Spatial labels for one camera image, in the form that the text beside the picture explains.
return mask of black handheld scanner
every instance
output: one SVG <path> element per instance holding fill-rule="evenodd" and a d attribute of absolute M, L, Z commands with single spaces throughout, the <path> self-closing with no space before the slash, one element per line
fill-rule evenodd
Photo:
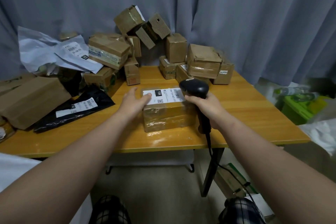
<path fill-rule="evenodd" d="M 180 82 L 179 87 L 186 94 L 206 99 L 209 86 L 206 82 L 199 79 L 190 78 Z M 201 110 L 196 106 L 197 116 L 199 120 L 198 131 L 201 134 L 209 134 L 211 132 L 210 120 L 205 116 Z"/>

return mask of person's right hand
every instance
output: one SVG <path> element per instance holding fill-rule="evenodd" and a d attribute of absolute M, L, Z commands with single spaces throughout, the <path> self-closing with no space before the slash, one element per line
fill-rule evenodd
<path fill-rule="evenodd" d="M 221 116 L 226 113 L 226 110 L 214 94 L 208 92 L 206 99 L 185 95 L 185 99 L 198 106 L 201 112 L 209 118 L 212 128 L 219 129 L 218 122 Z"/>

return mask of plastic bottle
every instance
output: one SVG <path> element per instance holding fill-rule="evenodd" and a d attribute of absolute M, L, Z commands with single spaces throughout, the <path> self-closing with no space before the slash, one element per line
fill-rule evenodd
<path fill-rule="evenodd" d="M 309 89 L 307 87 L 282 87 L 274 90 L 274 93 L 279 96 L 290 96 L 309 93 Z"/>
<path fill-rule="evenodd" d="M 318 92 L 310 92 L 307 94 L 298 94 L 294 95 L 292 98 L 295 102 L 307 102 L 307 101 L 313 101 L 319 97 Z"/>

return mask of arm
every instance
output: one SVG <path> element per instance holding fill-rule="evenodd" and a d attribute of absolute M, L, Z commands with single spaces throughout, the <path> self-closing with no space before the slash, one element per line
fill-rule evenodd
<path fill-rule="evenodd" d="M 124 95 L 119 110 L 97 128 L 22 175 L 0 193 L 1 223 L 69 223 L 87 197 L 126 125 L 150 94 Z"/>
<path fill-rule="evenodd" d="M 220 130 L 282 223 L 335 222 L 336 184 L 234 118 L 213 94 L 186 99 Z"/>

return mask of desk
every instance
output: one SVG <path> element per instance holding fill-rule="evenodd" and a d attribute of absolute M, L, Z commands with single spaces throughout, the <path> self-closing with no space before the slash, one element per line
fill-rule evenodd
<path fill-rule="evenodd" d="M 136 92 L 140 98 L 140 89 L 160 86 L 163 89 L 177 86 L 175 79 L 165 80 L 157 66 L 140 68 L 141 84 Z M 27 158 L 43 158 L 65 148 L 90 130 L 97 127 L 118 108 L 123 95 L 132 86 L 126 82 L 112 97 L 116 105 L 76 120 L 59 128 L 35 134 L 32 131 L 18 130 L 16 134 L 0 144 L 0 152 Z M 210 91 L 221 101 L 223 107 L 274 144 L 305 143 L 310 139 L 277 108 L 268 102 L 252 85 L 237 72 L 234 72 L 231 84 L 212 85 Z M 228 145 L 217 130 L 211 132 L 214 155 L 220 159 L 224 147 Z M 207 148 L 205 137 L 200 136 L 194 127 L 174 128 L 145 133 L 141 114 L 125 130 L 115 152 L 146 152 L 166 150 L 187 150 Z M 209 166 L 205 184 L 210 187 L 217 167 Z"/>

